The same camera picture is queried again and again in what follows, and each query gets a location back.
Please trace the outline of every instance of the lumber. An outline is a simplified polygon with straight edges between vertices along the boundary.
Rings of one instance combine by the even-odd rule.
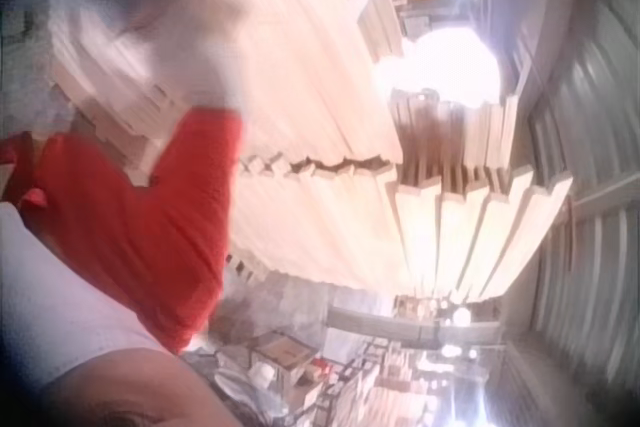
[[[431,296],[435,289],[436,197],[441,192],[442,180],[435,177],[420,187],[401,185],[395,196],[407,265],[419,297]]]
[[[547,235],[572,183],[571,174],[563,172],[553,179],[550,192],[537,187],[528,189],[505,252],[482,299],[503,295],[520,275]]]
[[[477,300],[491,275],[511,232],[525,190],[533,181],[533,169],[524,167],[514,172],[509,195],[491,193],[485,200],[480,230],[469,257],[459,295]]]

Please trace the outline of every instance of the ceiling light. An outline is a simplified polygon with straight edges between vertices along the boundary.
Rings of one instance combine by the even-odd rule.
[[[465,307],[456,309],[453,313],[453,325],[468,327],[471,325],[471,311]]]
[[[440,353],[447,358],[458,357],[460,356],[460,354],[462,354],[462,349],[457,345],[447,344],[442,347]]]

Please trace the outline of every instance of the person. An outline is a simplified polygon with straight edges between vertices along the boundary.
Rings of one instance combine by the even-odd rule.
[[[262,425],[246,408],[234,416],[175,355],[223,288],[242,96],[233,48],[201,26],[179,42],[167,4],[183,7],[116,0],[111,11],[125,20],[114,39],[148,47],[152,78],[191,105],[148,187],[73,133],[0,141],[12,169],[0,203],[4,353],[64,425]]]

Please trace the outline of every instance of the wooden plank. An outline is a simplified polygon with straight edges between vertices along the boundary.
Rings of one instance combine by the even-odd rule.
[[[506,194],[507,190],[502,189],[502,184],[500,182],[500,177],[498,175],[498,171],[496,169],[487,169],[489,184],[491,185],[491,191],[496,192],[497,194]]]
[[[453,185],[454,192],[456,194],[463,194],[465,192],[464,176],[462,174],[462,165],[457,164],[453,170]]]
[[[436,281],[438,235],[436,197],[442,192],[439,177],[420,187],[399,186],[395,195],[407,266],[415,295],[432,295]]]
[[[487,167],[497,169],[502,159],[502,126],[504,121],[504,108],[501,105],[489,107],[489,139],[487,142]]]
[[[386,227],[384,203],[380,198],[374,173],[366,169],[356,169],[353,174],[354,189],[357,192],[355,208],[360,209],[360,216],[365,222],[366,249],[375,264],[383,273],[384,289],[382,291],[397,295],[412,291],[411,279],[404,258],[402,239],[395,229],[389,232]]]
[[[527,190],[504,254],[482,299],[503,295],[520,275],[551,227],[572,183],[571,174],[564,172],[554,178],[550,193],[535,186]]]
[[[369,0],[358,26],[374,62],[391,55],[403,55],[402,32],[393,0]]]
[[[489,194],[485,199],[479,231],[465,267],[458,295],[469,301],[478,299],[507,241],[525,190],[533,181],[533,169],[514,172],[509,196]]]
[[[504,109],[502,123],[502,140],[500,145],[500,165],[499,167],[509,168],[511,163],[511,150],[516,132],[516,121],[518,119],[518,96],[512,95],[507,98]]]
[[[398,208],[396,205],[395,197],[398,190],[398,170],[393,164],[383,167],[376,172],[373,172],[373,177],[376,180],[378,186],[378,192],[380,194],[380,202],[382,205],[382,211],[384,212],[384,229],[386,231],[386,237],[399,245],[402,243],[402,235],[400,232],[400,219],[398,214]],[[409,286],[409,288],[403,293],[406,295],[415,294],[415,286],[413,279],[410,275],[409,265],[406,260],[406,255],[403,252],[405,261],[397,264],[397,276],[401,285]]]
[[[321,206],[324,220],[330,233],[333,236],[333,243],[337,246],[345,262],[334,267],[335,275],[349,276],[359,288],[375,291],[372,279],[362,272],[363,259],[361,252],[351,242],[352,220],[350,213],[345,209],[343,199],[340,199],[338,192],[339,185],[336,181],[336,174],[323,169],[315,169],[310,177],[306,177],[303,182],[307,183],[312,195]]]
[[[455,233],[457,240],[455,249],[449,254],[449,275],[445,290],[451,296],[451,300],[461,303],[464,299],[458,293],[464,275],[464,268],[474,246],[480,227],[480,219],[485,205],[485,200],[490,193],[486,182],[474,182],[466,189],[463,220],[460,228]]]
[[[313,34],[307,44],[315,44],[318,47],[318,57],[326,59],[324,65],[319,65],[321,68],[314,70],[314,83],[325,97],[324,105],[333,118],[338,119],[340,130],[348,139],[353,155],[358,159],[366,159],[382,152],[385,159],[400,163],[402,151],[391,116],[372,88],[373,78],[368,52],[357,32],[357,26],[348,15],[346,1],[297,2],[304,10],[303,19],[310,24],[311,28],[307,32]],[[305,52],[309,52],[308,46],[305,46]],[[338,62],[331,62],[329,55]],[[328,96],[330,92],[340,98],[331,99]],[[354,100],[364,101],[364,104],[354,106],[351,104]],[[371,106],[377,106],[374,109],[376,114],[369,116],[368,121],[363,123],[363,112],[358,111],[365,108],[373,112]]]
[[[452,278],[459,261],[458,235],[465,218],[464,196],[443,192],[439,197],[440,231],[438,236],[438,263],[436,270],[435,298],[448,297],[457,278]]]

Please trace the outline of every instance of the wooden beam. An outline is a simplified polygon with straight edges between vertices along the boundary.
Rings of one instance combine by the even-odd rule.
[[[596,187],[571,203],[574,222],[589,219],[604,212],[640,201],[640,172],[628,172],[619,175],[605,184]],[[569,220],[568,208],[563,208],[555,220],[562,224]]]
[[[503,295],[518,278],[547,235],[572,183],[571,174],[564,172],[554,179],[551,192],[536,186],[527,189],[501,259],[481,294],[482,300]]]
[[[476,322],[468,327],[443,326],[432,322],[363,314],[339,307],[329,307],[327,327],[405,342],[455,343],[457,345],[493,345],[500,342],[502,329],[499,322]]]
[[[401,185],[395,195],[407,266],[418,297],[431,295],[436,283],[436,197],[441,192],[441,178],[434,177],[421,187]]]
[[[507,98],[502,122],[502,140],[500,145],[500,167],[508,169],[511,163],[511,150],[513,149],[513,139],[516,133],[516,121],[518,119],[517,95]]]
[[[489,194],[480,231],[469,258],[459,294],[476,301],[491,276],[507,241],[525,190],[533,181],[533,169],[525,167],[514,172],[509,196]]]

